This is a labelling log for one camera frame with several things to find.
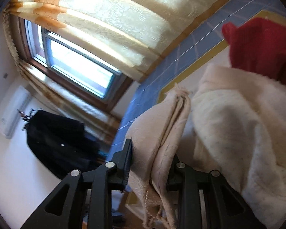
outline yellow border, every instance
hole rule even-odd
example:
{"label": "yellow border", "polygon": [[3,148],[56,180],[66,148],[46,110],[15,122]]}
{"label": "yellow border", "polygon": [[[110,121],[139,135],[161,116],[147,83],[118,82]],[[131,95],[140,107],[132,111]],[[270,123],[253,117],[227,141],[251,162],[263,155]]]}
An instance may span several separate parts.
{"label": "yellow border", "polygon": [[[271,21],[274,21],[278,24],[281,24],[283,26],[286,26],[286,18],[278,15],[276,13],[262,10],[259,13],[257,13],[252,18],[265,18],[269,19]],[[166,86],[164,86],[161,91],[159,92],[159,97],[157,103],[160,103],[165,98],[165,93],[167,93],[172,87],[174,87],[175,83],[180,83],[182,80],[187,78],[190,74],[192,74],[194,71],[199,69],[201,66],[203,66],[206,62],[211,60],[213,57],[215,57],[218,53],[220,53],[222,50],[224,50],[228,46],[228,43],[226,40],[222,40],[219,42],[216,46],[214,46],[212,49],[210,49],[207,53],[205,53],[203,56],[201,56],[199,59],[197,59],[194,63],[192,63],[188,68],[186,68],[183,72],[181,72],[178,76],[176,76],[171,82],[169,82]]]}

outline window frame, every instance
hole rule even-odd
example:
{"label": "window frame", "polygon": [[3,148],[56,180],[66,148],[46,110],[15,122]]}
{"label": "window frame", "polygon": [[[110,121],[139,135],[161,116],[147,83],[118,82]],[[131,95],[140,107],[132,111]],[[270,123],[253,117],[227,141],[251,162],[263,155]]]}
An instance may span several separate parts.
{"label": "window frame", "polygon": [[[37,68],[43,74],[48,76],[50,79],[60,84],[65,89],[69,90],[70,92],[78,96],[79,98],[97,107],[98,109],[104,112],[110,112],[114,108],[114,106],[118,103],[118,101],[123,96],[123,94],[127,91],[127,89],[130,87],[130,85],[132,84],[133,80],[131,78],[127,77],[126,75],[122,73],[115,72],[114,73],[115,77],[111,79],[111,83],[108,86],[108,89],[107,89],[107,92],[104,98],[101,98],[98,95],[93,94],[92,92],[85,89],[83,86],[75,83],[74,81],[69,79],[64,74],[59,73],[59,71],[56,71],[54,68],[48,67],[47,65],[42,63],[40,59],[37,59],[35,56],[33,56],[30,51],[30,47],[29,47],[29,44],[31,43],[28,41],[28,35],[26,31],[26,21],[19,17],[18,23],[19,23],[21,41],[22,41],[22,45],[23,45],[25,57],[26,57],[26,59],[24,60],[27,61],[32,66],[34,66],[35,68]],[[43,37],[43,48],[45,49],[45,47],[47,47],[46,41],[44,39],[45,33],[49,31],[44,28],[42,28],[42,30],[44,30],[42,33],[42,37]],[[49,37],[51,40],[56,41],[55,38],[51,37],[51,35]],[[68,45],[64,45],[64,46],[69,49],[71,48],[71,50],[75,51],[76,53],[86,57],[89,60],[92,60],[89,56],[86,56],[84,53],[81,53],[80,51],[77,51],[76,49]],[[44,52],[45,52],[45,59],[47,63],[49,63],[47,51],[44,51]],[[104,67],[104,65],[100,62],[97,62],[97,64]]]}

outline red cloth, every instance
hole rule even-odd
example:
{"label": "red cloth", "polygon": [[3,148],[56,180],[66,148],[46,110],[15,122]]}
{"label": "red cloth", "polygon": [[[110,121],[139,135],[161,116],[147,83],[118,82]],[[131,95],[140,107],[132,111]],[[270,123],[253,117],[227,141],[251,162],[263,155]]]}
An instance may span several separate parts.
{"label": "red cloth", "polygon": [[255,72],[286,85],[286,27],[254,18],[240,27],[224,24],[233,68]]}

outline sheer curtain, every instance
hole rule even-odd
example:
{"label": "sheer curtain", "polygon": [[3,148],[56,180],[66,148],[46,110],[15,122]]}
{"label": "sheer curtain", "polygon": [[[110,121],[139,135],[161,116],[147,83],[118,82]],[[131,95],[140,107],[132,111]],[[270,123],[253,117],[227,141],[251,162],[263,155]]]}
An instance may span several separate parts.
{"label": "sheer curtain", "polygon": [[143,80],[228,0],[11,0],[9,11]]}

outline blue surface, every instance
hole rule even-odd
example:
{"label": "blue surface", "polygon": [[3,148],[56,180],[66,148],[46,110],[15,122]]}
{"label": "blue surface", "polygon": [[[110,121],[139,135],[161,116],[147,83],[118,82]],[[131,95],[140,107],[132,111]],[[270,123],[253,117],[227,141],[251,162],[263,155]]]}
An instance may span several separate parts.
{"label": "blue surface", "polygon": [[286,17],[279,0],[231,0],[197,27],[177,46],[137,89],[122,119],[107,160],[123,147],[125,134],[132,122],[156,104],[160,90],[222,39],[221,27],[227,22],[239,26],[262,9]]}

